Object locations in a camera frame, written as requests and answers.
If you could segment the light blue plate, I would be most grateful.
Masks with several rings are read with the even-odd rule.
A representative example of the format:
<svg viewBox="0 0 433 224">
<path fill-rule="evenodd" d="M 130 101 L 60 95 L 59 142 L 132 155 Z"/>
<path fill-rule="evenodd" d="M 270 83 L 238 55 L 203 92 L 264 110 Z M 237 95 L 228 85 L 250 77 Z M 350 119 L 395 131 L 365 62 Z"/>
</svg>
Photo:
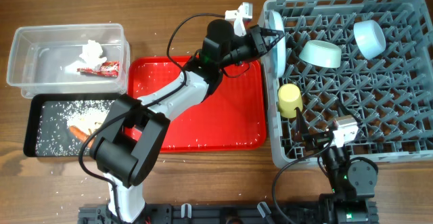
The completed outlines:
<svg viewBox="0 0 433 224">
<path fill-rule="evenodd" d="M 268 25 L 270 29 L 278 30 L 283 33 L 282 38 L 271 50 L 275 76 L 281 78 L 286 69 L 286 38 L 281 15 L 276 11 L 270 11 Z"/>
</svg>

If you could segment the yellow plastic cup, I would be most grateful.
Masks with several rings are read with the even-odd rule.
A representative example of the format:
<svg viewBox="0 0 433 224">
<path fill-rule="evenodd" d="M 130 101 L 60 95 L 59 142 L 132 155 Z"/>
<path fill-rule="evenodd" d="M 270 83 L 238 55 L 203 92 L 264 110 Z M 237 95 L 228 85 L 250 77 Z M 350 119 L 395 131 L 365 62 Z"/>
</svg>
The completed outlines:
<svg viewBox="0 0 433 224">
<path fill-rule="evenodd" d="M 296 118 L 296 109 L 303 110 L 302 94 L 298 86 L 284 84 L 278 90 L 278 109 L 282 117 Z"/>
</svg>

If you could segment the mint green bowl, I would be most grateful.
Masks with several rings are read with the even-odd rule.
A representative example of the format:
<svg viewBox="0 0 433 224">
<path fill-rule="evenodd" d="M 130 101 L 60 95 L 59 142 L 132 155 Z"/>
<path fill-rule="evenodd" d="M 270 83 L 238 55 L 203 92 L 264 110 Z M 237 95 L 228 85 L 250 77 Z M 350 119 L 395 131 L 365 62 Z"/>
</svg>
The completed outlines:
<svg viewBox="0 0 433 224">
<path fill-rule="evenodd" d="M 333 43 L 311 40 L 302 48 L 299 58 L 314 66 L 338 68 L 341 65 L 342 50 Z"/>
</svg>

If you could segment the light blue bowl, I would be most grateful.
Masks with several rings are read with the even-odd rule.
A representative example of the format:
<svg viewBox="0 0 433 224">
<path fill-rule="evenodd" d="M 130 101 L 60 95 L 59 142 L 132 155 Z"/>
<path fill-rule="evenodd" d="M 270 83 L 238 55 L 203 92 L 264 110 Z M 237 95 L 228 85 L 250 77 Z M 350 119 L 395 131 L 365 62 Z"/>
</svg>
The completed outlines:
<svg viewBox="0 0 433 224">
<path fill-rule="evenodd" d="M 386 39 L 375 20 L 355 23 L 353 32 L 359 51 L 365 59 L 371 60 L 385 51 Z"/>
</svg>

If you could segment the red snack wrapper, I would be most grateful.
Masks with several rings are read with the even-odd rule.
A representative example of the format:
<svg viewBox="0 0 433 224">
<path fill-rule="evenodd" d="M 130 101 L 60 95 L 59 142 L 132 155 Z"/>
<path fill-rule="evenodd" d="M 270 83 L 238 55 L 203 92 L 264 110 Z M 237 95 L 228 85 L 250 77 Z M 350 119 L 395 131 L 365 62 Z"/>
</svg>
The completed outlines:
<svg viewBox="0 0 433 224">
<path fill-rule="evenodd" d="M 120 62 L 104 62 L 99 68 L 77 68 L 76 71 L 103 77 L 117 77 L 119 75 Z"/>
</svg>

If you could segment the white tissue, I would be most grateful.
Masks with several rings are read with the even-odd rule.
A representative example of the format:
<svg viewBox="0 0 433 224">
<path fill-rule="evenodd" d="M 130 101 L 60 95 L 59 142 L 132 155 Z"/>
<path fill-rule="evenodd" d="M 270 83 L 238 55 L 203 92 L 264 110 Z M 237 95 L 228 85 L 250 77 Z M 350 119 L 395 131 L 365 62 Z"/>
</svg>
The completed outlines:
<svg viewBox="0 0 433 224">
<path fill-rule="evenodd" d="M 88 40 L 86 45 L 82 46 L 82 53 L 79 57 L 93 70 L 99 70 L 107 57 L 103 57 L 102 46 L 94 41 Z"/>
</svg>

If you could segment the peanut shells food scraps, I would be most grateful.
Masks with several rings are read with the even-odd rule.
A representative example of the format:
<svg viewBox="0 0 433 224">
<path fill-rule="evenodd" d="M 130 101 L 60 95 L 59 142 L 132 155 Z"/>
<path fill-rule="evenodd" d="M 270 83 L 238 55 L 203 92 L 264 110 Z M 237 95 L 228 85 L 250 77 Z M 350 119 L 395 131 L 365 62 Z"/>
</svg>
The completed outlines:
<svg viewBox="0 0 433 224">
<path fill-rule="evenodd" d="M 74 112 L 70 116 L 67 116 L 66 123 L 68 127 L 76 127 L 84 133 L 92 134 L 102 125 L 107 115 L 107 111 L 91 108 L 82 112 Z"/>
</svg>

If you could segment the orange carrot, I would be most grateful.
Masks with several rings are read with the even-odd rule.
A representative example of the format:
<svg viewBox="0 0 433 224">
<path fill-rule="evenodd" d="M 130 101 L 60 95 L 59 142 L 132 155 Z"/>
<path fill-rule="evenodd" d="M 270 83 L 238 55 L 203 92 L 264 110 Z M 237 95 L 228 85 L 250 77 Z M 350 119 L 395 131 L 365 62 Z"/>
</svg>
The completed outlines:
<svg viewBox="0 0 433 224">
<path fill-rule="evenodd" d="M 92 134 L 91 129 L 86 129 L 82 131 L 76 126 L 70 126 L 68 127 L 68 129 L 81 143 L 85 143 L 89 136 Z"/>
</svg>

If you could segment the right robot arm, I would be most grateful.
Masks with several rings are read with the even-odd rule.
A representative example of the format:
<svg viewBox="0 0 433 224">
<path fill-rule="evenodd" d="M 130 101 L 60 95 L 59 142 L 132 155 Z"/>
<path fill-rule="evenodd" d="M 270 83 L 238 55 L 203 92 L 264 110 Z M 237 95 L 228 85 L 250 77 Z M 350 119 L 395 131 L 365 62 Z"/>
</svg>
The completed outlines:
<svg viewBox="0 0 433 224">
<path fill-rule="evenodd" d="M 310 133 L 300 108 L 296 108 L 296 140 L 314 151 L 322 161 L 321 169 L 332 193 L 321 194 L 318 212 L 321 223 L 374 223 L 378 220 L 368 199 L 375 196 L 378 166 L 359 156 L 351 158 L 346 144 L 353 142 L 362 122 L 342 102 L 337 101 L 338 116 L 323 132 Z"/>
</svg>

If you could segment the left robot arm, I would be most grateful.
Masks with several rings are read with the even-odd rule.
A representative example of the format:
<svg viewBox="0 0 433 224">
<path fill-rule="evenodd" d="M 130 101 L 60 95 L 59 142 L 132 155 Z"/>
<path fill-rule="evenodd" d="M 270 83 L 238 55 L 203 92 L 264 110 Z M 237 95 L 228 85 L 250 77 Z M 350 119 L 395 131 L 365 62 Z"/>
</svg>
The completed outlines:
<svg viewBox="0 0 433 224">
<path fill-rule="evenodd" d="M 134 223 L 141 215 L 143 181 L 158 159 L 169 124 L 212 95 L 226 67 L 259 59 L 283 37 L 283 31 L 259 25 L 238 36 L 230 22 L 213 20 L 202 48 L 173 82 L 141 99 L 123 94 L 113 102 L 105 121 L 83 143 L 102 172 L 99 179 L 111 187 L 107 221 Z"/>
</svg>

